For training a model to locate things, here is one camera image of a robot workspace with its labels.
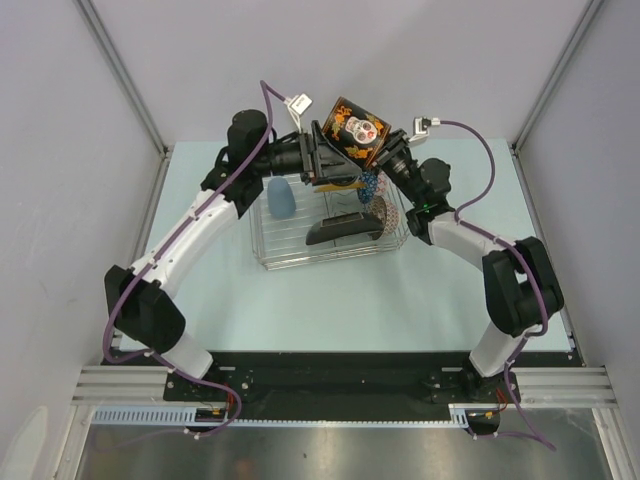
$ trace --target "metal wire rack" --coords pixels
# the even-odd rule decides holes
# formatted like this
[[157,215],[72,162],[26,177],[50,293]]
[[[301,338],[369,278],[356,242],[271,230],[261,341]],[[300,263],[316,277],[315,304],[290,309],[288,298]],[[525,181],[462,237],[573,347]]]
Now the metal wire rack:
[[397,250],[409,236],[402,195],[395,186],[389,185],[384,197],[393,202],[400,214],[400,223],[393,233],[378,240],[360,234],[308,246],[305,239],[314,223],[336,215],[361,212],[363,205],[355,190],[314,193],[314,188],[302,183],[299,176],[284,178],[296,199],[293,217],[278,220],[269,213],[268,178],[264,180],[264,192],[250,210],[253,253],[267,270]]

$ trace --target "purple cable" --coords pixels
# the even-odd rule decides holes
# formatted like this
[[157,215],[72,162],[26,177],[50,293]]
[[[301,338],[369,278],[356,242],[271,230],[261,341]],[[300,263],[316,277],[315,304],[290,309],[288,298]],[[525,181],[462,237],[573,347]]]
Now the purple cable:
[[[206,210],[207,207],[209,205],[211,205],[213,203],[213,201],[218,197],[218,195],[220,195],[222,192],[224,192],[224,190],[236,178],[238,178],[238,175],[240,175],[249,166],[249,163],[251,163],[251,161],[255,158],[255,156],[258,154],[258,152],[262,148],[262,146],[269,139],[269,135],[271,134],[271,129],[273,127],[273,110],[271,108],[271,100],[269,99],[269,93],[271,93],[272,95],[274,95],[276,98],[278,98],[281,101],[284,101],[285,97],[283,95],[281,95],[280,93],[276,92],[269,85],[267,85],[267,83],[264,80],[260,80],[260,86],[262,88],[262,95],[264,96],[264,100],[265,100],[265,103],[266,103],[266,106],[267,106],[267,128],[266,128],[264,134],[262,135],[262,137],[260,138],[260,140],[258,141],[258,143],[256,144],[256,146],[253,148],[253,150],[247,156],[247,158],[240,164],[240,166],[224,181],[224,183],[222,185],[220,185],[220,188],[218,188],[213,193],[213,195],[211,195],[211,197],[209,197],[200,207],[198,207],[196,209],[196,211],[195,211],[195,216],[196,217],[198,215],[200,215],[204,210]],[[167,239],[167,241],[153,255],[153,260],[157,262],[160,258],[162,258],[162,256],[167,252],[167,250],[171,247],[171,245],[173,245],[175,243],[175,241],[180,237],[180,235],[182,235],[182,233],[185,231],[185,229],[193,221],[194,221],[194,219],[192,217],[189,217],[184,222],[182,222],[178,226],[178,228],[176,228],[176,230],[171,234],[171,236]],[[237,407],[236,407],[235,413],[227,421],[222,423],[220,426],[216,427],[214,430],[212,430],[210,432],[205,432],[205,433],[200,434],[200,437],[211,436],[211,435],[213,435],[215,433],[218,433],[219,431],[224,430],[231,422],[233,422],[240,415],[240,412],[242,411],[242,400],[241,400],[240,396],[236,393],[235,390],[233,390],[233,389],[231,389],[231,388],[229,388],[229,387],[227,387],[225,385],[221,385],[219,383],[209,382],[209,381],[206,381],[206,380],[201,380],[201,379],[192,377],[191,375],[176,369],[174,365],[169,363],[167,360],[165,360],[160,355],[154,353],[151,349],[138,350],[136,352],[131,352],[131,353],[129,353],[127,355],[124,355],[122,357],[119,357],[119,358],[115,358],[113,355],[111,355],[111,352],[109,351],[110,346],[111,346],[111,338],[113,337],[113,329],[114,329],[114,325],[115,325],[115,322],[116,322],[116,318],[118,317],[118,314],[120,313],[120,311],[122,310],[123,305],[125,304],[125,302],[129,298],[129,295],[131,295],[131,292],[133,292],[133,290],[140,283],[142,278],[149,272],[149,270],[151,270],[151,268],[152,268],[152,265],[150,263],[145,265],[142,268],[142,270],[140,270],[140,272],[133,278],[133,280],[131,280],[131,283],[129,283],[129,285],[127,285],[125,290],[122,292],[122,295],[120,296],[120,298],[118,299],[118,301],[114,305],[113,310],[111,311],[111,314],[109,315],[109,321],[107,322],[107,325],[105,327],[104,334],[102,336],[102,351],[103,351],[103,354],[104,354],[104,358],[109,363],[118,364],[118,363],[126,362],[127,360],[131,360],[132,358],[138,357],[138,356],[143,355],[143,354],[151,354],[153,356],[153,358],[155,358],[159,363],[161,363],[162,365],[166,366],[169,369],[174,370],[174,372],[177,375],[180,375],[181,377],[185,378],[186,380],[189,380],[190,382],[197,383],[197,384],[200,384],[200,385],[204,385],[206,387],[211,387],[211,388],[216,388],[216,389],[219,389],[219,390],[223,390],[223,391],[233,395],[233,397],[237,401]]]
[[[509,390],[509,396],[511,397],[511,401],[515,405],[516,410],[518,411],[518,413],[522,417],[522,420],[524,421],[524,423],[527,425],[527,427],[529,427],[529,430],[531,430],[532,434],[523,433],[523,432],[504,432],[504,433],[498,433],[497,435],[482,435],[480,437],[486,437],[486,438],[499,438],[499,437],[528,438],[528,439],[540,442],[545,447],[547,447],[549,450],[555,452],[556,451],[556,447],[549,440],[547,440],[544,437],[544,435],[542,435],[540,432],[538,432],[536,430],[536,428],[533,426],[531,421],[525,415],[524,409],[522,408],[522,405],[520,405],[520,402],[516,398],[515,393],[513,392],[513,390],[511,390],[511,388],[509,388],[509,386],[511,385],[511,381],[509,379],[509,368],[510,368],[511,364],[515,361],[516,357],[520,354],[520,352],[522,352],[522,349],[524,348],[524,346],[526,345],[526,343],[527,343],[527,341],[528,341],[528,339],[530,337],[541,337],[542,335],[547,333],[547,331],[549,329],[549,315],[547,313],[547,309],[546,309],[545,304],[544,304],[544,299],[542,298],[542,292],[540,291],[540,286],[538,285],[538,282],[536,281],[535,276],[533,275],[533,272],[531,271],[531,268],[529,268],[529,265],[527,264],[526,260],[520,254],[520,252],[518,252],[518,250],[516,250],[516,248],[513,245],[507,243],[506,241],[504,241],[500,237],[496,237],[495,235],[492,235],[487,230],[485,230],[483,228],[480,228],[477,225],[474,225],[474,224],[472,224],[470,222],[467,222],[466,220],[462,220],[460,218],[460,213],[465,208],[467,208],[467,207],[479,202],[480,200],[482,200],[484,197],[487,196],[487,194],[489,193],[489,191],[493,187],[493,184],[494,184],[495,179],[496,179],[496,161],[495,161],[495,158],[493,157],[493,152],[491,151],[491,147],[489,147],[489,144],[484,139],[484,137],[482,137],[482,135],[480,135],[480,133],[478,133],[475,129],[471,128],[468,125],[465,125],[464,123],[454,122],[454,121],[450,121],[450,120],[442,120],[440,123],[442,125],[452,125],[452,126],[455,126],[455,127],[460,127],[460,128],[462,128],[464,130],[467,130],[468,132],[471,132],[478,140],[480,140],[480,143],[482,143],[482,146],[484,147],[484,149],[487,151],[487,154],[489,155],[489,162],[491,164],[491,176],[489,178],[489,184],[482,191],[482,193],[480,195],[478,195],[477,197],[469,200],[466,203],[463,203],[462,205],[460,205],[456,209],[456,211],[454,213],[454,218],[455,218],[456,222],[459,223],[460,225],[468,228],[469,230],[472,230],[472,231],[482,235],[483,237],[488,238],[489,240],[496,242],[501,247],[504,247],[507,250],[509,250],[509,252],[515,257],[515,259],[518,261],[518,263],[522,267],[523,271],[527,275],[527,280],[529,280],[529,283],[531,284],[531,289],[533,290],[533,294],[536,297],[536,301],[538,303],[538,308],[540,309],[540,316],[542,318],[542,328],[540,329],[540,331],[538,331],[538,332],[530,332],[530,333],[525,334],[524,338],[520,342],[520,345],[518,345],[518,348],[516,348],[514,350],[514,352],[511,354],[511,356],[507,359],[507,361],[505,363],[505,366],[504,366],[504,381],[505,381],[505,385],[506,385],[507,389]],[[468,431],[472,435],[474,435],[474,438],[478,437],[477,435],[475,435],[471,431],[471,429],[469,429]]]
[[486,197],[489,191],[491,190],[491,188],[493,188],[493,184],[496,181],[496,159],[493,158],[493,152],[491,151],[491,147],[489,147],[489,144],[487,143],[487,141],[484,139],[482,135],[480,135],[480,133],[478,133],[476,129],[471,128],[469,125],[465,125],[464,123],[454,122],[452,120],[441,120],[440,124],[452,125],[454,127],[459,127],[468,132],[471,132],[478,140],[480,140],[480,143],[482,143],[482,146],[489,154],[489,162],[491,164],[491,177],[489,178],[489,183],[487,184],[487,187],[482,191],[480,195],[478,195],[475,198],[472,198],[467,203],[463,203],[456,209],[454,213],[454,218],[456,219],[456,222],[460,222],[460,213],[462,213],[462,211],[465,208],[470,207],[474,203],[478,203],[480,200]]

